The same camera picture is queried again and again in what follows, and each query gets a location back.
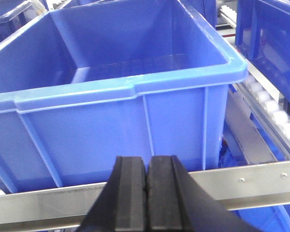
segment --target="conveyor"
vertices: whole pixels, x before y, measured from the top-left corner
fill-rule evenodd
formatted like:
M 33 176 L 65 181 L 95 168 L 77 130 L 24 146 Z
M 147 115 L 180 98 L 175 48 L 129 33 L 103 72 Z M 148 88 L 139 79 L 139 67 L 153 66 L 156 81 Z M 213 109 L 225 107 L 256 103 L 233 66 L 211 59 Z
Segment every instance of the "conveyor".
M 220 6 L 221 3 L 221 18 L 235 28 L 232 9 Z M 258 81 L 264 82 L 264 76 L 249 61 L 248 70 Z M 270 95 L 277 100 L 277 90 L 266 84 Z M 227 210 L 290 204 L 290 141 L 269 119 L 245 84 L 233 87 L 236 91 L 230 90 L 228 93 L 227 130 L 224 136 L 231 152 L 244 156 L 247 165 L 190 172 L 189 175 Z M 277 162 L 249 119 L 251 113 L 287 161 Z M 34 232 L 76 227 L 98 199 L 105 184 L 0 196 L 0 232 Z

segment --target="metal frame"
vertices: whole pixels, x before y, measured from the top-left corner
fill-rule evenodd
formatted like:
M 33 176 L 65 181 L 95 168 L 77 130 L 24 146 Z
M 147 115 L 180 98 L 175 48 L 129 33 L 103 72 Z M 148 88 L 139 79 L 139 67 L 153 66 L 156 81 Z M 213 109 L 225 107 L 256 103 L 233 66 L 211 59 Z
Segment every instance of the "metal frame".
M 290 204 L 290 161 L 189 173 L 228 210 Z M 105 183 L 0 196 L 0 232 L 78 226 Z

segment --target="blue bin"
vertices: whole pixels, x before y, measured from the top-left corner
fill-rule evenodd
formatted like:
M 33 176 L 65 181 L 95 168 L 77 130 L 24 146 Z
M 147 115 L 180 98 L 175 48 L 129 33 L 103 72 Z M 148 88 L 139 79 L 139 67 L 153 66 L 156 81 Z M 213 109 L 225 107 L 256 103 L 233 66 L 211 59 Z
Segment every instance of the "blue bin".
M 246 73 L 185 0 L 48 12 L 0 44 L 0 188 L 106 181 L 117 155 L 216 168 L 228 84 Z
M 290 1 L 239 0 L 237 22 L 239 50 L 290 101 Z
M 0 0 L 0 42 L 36 16 L 30 1 Z
M 110 0 L 67 0 L 58 9 L 81 6 L 93 2 Z M 188 0 L 188 2 L 200 13 L 213 27 L 217 24 L 216 0 Z

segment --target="blue plastic surface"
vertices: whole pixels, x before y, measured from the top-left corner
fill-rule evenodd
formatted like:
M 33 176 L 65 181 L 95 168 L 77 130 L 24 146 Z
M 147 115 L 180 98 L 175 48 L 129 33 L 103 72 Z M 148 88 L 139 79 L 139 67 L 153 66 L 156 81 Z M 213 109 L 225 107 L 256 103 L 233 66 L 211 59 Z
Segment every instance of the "blue plastic surface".
M 58 9 L 68 8 L 73 6 L 81 6 L 93 2 L 102 2 L 110 0 L 67 0 Z M 217 12 L 216 0 L 188 0 L 188 2 L 212 25 L 216 26 Z
M 0 42 L 36 16 L 29 1 L 0 0 Z
M 239 0 L 236 45 L 290 101 L 290 1 Z
M 216 168 L 228 84 L 246 73 L 184 0 L 48 12 L 0 44 L 0 188 L 106 181 L 117 155 Z

